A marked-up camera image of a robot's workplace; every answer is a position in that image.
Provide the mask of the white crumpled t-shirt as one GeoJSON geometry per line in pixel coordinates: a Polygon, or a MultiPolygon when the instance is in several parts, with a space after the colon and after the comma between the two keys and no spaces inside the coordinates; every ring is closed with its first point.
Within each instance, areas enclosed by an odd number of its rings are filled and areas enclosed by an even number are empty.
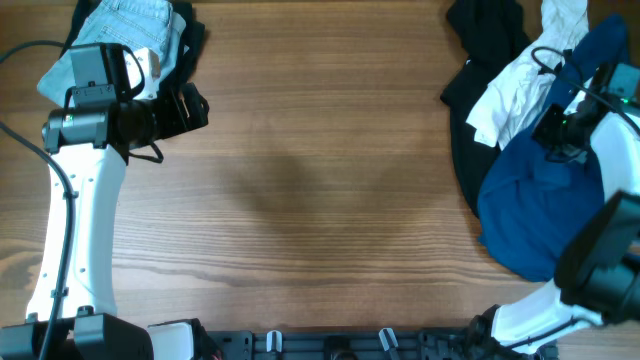
{"type": "Polygon", "coordinates": [[[531,51],[541,46],[574,49],[589,31],[587,8],[587,0],[543,0],[542,34],[487,85],[467,117],[475,142],[503,149],[534,122],[553,77],[539,73],[531,51]]]}

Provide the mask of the black folded garment under jeans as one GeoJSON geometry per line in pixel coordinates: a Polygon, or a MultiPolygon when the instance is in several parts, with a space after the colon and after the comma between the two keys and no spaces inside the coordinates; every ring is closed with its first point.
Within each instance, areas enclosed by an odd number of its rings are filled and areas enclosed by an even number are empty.
{"type": "MultiPolygon", "coordinates": [[[[76,27],[85,19],[100,1],[80,1],[74,10],[70,35],[76,35],[76,27]]],[[[179,48],[179,57],[175,69],[160,83],[160,92],[177,89],[186,83],[193,74],[197,59],[204,43],[205,25],[196,20],[195,11],[191,3],[186,1],[168,1],[175,6],[179,14],[187,20],[187,29],[183,33],[179,48]]]]}

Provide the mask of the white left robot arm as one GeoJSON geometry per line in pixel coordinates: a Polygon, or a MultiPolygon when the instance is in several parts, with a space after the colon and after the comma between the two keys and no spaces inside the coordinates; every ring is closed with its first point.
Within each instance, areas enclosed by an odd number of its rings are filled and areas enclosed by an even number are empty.
{"type": "Polygon", "coordinates": [[[52,111],[39,155],[51,199],[40,278],[22,325],[1,330],[4,359],[219,359],[197,319],[142,328],[118,318],[112,280],[119,192],[135,149],[202,128],[209,105],[192,83],[155,100],[112,86],[71,89],[52,111]]]}

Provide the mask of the dark blue polo shirt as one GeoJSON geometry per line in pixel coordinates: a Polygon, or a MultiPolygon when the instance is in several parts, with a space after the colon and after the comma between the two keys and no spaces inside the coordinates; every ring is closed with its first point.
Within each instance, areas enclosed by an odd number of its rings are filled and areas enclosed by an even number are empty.
{"type": "MultiPolygon", "coordinates": [[[[629,61],[628,29],[613,14],[591,30],[572,52],[571,64],[553,80],[543,105],[567,107],[573,83],[591,78],[599,65],[629,61]]],[[[565,247],[604,204],[599,162],[550,162],[526,128],[509,142],[486,175],[477,209],[479,242],[491,257],[531,282],[553,278],[565,247]]]]}

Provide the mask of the light blue folded jeans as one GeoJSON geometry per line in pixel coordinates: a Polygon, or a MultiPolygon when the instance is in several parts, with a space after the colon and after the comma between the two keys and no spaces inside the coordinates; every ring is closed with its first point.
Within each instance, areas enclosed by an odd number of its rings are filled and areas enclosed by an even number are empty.
{"type": "Polygon", "coordinates": [[[73,46],[93,43],[118,43],[133,52],[147,49],[159,63],[159,78],[136,98],[155,99],[160,83],[175,69],[181,37],[187,20],[166,0],[102,0],[76,27],[64,44],[61,57],[37,84],[38,92],[63,106],[66,90],[76,84],[69,50],[73,46]]]}

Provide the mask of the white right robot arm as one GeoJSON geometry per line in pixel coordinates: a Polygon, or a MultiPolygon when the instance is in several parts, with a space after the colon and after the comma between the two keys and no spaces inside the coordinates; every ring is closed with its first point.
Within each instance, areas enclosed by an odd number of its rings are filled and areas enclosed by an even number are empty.
{"type": "Polygon", "coordinates": [[[639,69],[603,64],[580,103],[553,105],[533,138],[562,160],[595,153],[604,206],[562,253],[554,278],[522,300],[477,317],[464,349],[475,359],[550,359],[575,331],[639,318],[639,69]]]}

